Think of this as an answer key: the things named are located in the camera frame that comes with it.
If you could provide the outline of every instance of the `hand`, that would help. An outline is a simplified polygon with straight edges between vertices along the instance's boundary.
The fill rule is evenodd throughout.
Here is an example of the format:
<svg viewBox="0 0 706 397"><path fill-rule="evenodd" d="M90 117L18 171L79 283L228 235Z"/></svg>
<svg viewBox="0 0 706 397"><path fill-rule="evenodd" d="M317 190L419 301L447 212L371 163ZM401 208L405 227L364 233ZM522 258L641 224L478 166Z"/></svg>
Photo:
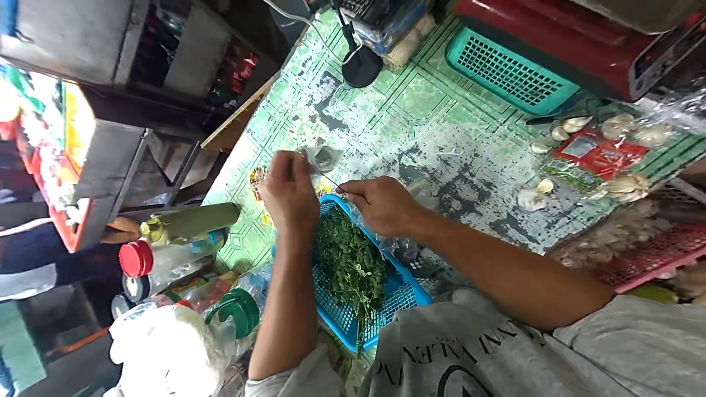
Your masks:
<svg viewBox="0 0 706 397"><path fill-rule="evenodd" d="M385 237L415 238L424 221L435 216L390 177L346 182L336 192L346 193L373 231Z"/></svg>
<svg viewBox="0 0 706 397"><path fill-rule="evenodd" d="M313 242L319 205L311 186L306 157L295 152L277 151L261 193L280 236Z"/></svg>

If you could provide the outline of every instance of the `teal plastic crate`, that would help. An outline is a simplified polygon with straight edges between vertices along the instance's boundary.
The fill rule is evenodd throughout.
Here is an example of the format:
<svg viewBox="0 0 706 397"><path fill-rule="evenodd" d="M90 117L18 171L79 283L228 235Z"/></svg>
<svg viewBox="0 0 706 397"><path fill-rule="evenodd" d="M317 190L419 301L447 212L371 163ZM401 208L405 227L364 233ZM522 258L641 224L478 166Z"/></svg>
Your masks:
<svg viewBox="0 0 706 397"><path fill-rule="evenodd" d="M465 26L448 43L445 59L464 77L536 116L562 112L581 96L578 85Z"/></svg>

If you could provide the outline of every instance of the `pink plastic basket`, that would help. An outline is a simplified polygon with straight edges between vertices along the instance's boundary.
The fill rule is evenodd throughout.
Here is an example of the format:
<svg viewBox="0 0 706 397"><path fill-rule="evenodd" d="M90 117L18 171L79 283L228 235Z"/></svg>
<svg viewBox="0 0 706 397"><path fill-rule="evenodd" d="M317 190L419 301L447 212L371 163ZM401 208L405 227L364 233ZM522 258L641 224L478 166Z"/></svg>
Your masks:
<svg viewBox="0 0 706 397"><path fill-rule="evenodd" d="M706 225L677 225L624 252L595 270L595 276L617 293L631 290L706 255Z"/></svg>

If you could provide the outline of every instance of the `green tiled countertop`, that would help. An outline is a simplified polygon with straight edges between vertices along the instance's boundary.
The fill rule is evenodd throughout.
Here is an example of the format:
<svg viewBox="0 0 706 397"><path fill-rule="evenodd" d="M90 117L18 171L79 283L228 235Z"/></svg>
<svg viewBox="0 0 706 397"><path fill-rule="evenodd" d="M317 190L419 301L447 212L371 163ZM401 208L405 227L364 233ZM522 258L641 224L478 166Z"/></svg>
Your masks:
<svg viewBox="0 0 706 397"><path fill-rule="evenodd" d="M317 26L343 58L347 45L335 14L324 13ZM526 126L531 116L446 65L446 44L459 27L448 16L406 67L385 68L362 89L343 83L340 65L309 30L205 198L205 203L243 206L219 260L242 271L270 258L275 232L263 224L265 209L249 188L249 171L269 165L278 149L302 146L344 152L328 174L338 183L385 174L409 183L426 176L438 189L444 215L538 254L609 214L614 202L582 201L562 184L545 209L527 213L516 206L518 189L540 180L535 170L545 156L532 154L528 146L546 135L546 125ZM636 167L657 182L705 150L704 138L674 138ZM452 151L462 154L444 154ZM460 282L443 262L424 260L442 270L435 277Z"/></svg>

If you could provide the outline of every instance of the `green leafy herb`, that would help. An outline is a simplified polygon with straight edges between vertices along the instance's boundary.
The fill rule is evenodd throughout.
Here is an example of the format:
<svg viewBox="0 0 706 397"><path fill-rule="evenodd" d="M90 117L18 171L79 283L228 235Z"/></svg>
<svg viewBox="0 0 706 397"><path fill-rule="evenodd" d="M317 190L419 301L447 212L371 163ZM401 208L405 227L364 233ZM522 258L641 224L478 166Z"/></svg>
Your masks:
<svg viewBox="0 0 706 397"><path fill-rule="evenodd" d="M378 247L335 207L323 216L316 235L319 265L327 273L334 304L349 304L358 322L356 347L362 351L363 331L383 303L385 259Z"/></svg>

